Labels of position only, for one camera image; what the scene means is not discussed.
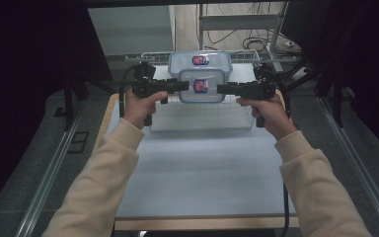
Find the person's left hand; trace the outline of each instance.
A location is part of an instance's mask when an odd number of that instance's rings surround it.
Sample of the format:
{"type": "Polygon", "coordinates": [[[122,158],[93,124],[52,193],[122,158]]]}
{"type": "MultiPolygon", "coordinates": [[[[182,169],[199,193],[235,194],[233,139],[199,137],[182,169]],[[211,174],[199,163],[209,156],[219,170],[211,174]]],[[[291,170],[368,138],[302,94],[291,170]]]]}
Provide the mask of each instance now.
{"type": "Polygon", "coordinates": [[[124,119],[139,129],[144,127],[144,119],[147,115],[155,114],[155,102],[168,97],[167,92],[158,92],[148,98],[140,98],[134,95],[131,89],[125,92],[124,119]]]}

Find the forearm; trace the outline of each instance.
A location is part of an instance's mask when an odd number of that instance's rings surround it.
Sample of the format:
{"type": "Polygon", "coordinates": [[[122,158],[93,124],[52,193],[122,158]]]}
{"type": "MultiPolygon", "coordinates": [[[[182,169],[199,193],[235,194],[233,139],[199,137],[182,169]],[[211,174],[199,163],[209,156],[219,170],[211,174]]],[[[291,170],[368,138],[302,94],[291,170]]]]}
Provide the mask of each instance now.
{"type": "Polygon", "coordinates": [[[121,120],[70,187],[43,236],[110,236],[143,133],[121,120]]]}
{"type": "Polygon", "coordinates": [[[328,159],[301,131],[282,138],[275,147],[304,236],[370,236],[328,159]]]}

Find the sleeve cuff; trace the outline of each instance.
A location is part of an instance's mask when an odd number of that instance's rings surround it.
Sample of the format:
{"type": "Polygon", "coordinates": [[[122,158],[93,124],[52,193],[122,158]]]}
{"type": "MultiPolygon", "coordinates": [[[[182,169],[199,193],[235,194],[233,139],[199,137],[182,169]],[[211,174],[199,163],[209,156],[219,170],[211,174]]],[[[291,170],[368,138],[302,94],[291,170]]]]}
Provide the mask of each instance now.
{"type": "Polygon", "coordinates": [[[283,163],[314,150],[301,130],[282,137],[275,143],[275,148],[283,163]]]}
{"type": "Polygon", "coordinates": [[[144,133],[127,120],[121,118],[109,136],[126,147],[137,150],[144,133]]]}

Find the person's right arm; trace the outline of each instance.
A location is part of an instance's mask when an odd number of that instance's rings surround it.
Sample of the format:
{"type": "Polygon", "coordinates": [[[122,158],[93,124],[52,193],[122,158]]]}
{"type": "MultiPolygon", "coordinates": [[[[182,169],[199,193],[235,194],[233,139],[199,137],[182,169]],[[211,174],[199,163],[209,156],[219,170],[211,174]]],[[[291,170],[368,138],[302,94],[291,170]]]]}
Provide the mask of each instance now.
{"type": "Polygon", "coordinates": [[[350,196],[335,177],[325,154],[313,149],[286,116],[279,96],[270,101],[238,99],[253,107],[255,118],[265,118],[265,128],[277,140],[282,158],[280,172],[304,236],[371,236],[350,196]]]}

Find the red and blue sticker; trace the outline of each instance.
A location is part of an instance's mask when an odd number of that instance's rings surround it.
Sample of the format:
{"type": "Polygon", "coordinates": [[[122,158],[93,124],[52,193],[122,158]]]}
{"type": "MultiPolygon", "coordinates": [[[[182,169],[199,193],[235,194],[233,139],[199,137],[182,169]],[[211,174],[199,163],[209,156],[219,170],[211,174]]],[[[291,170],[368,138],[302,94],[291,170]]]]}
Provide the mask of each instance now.
{"type": "Polygon", "coordinates": [[[207,93],[208,82],[206,79],[195,79],[193,81],[193,91],[196,93],[207,93]]]}
{"type": "Polygon", "coordinates": [[[195,66],[202,66],[202,65],[208,65],[208,62],[210,60],[208,59],[207,56],[194,56],[192,58],[192,64],[195,66]]]}

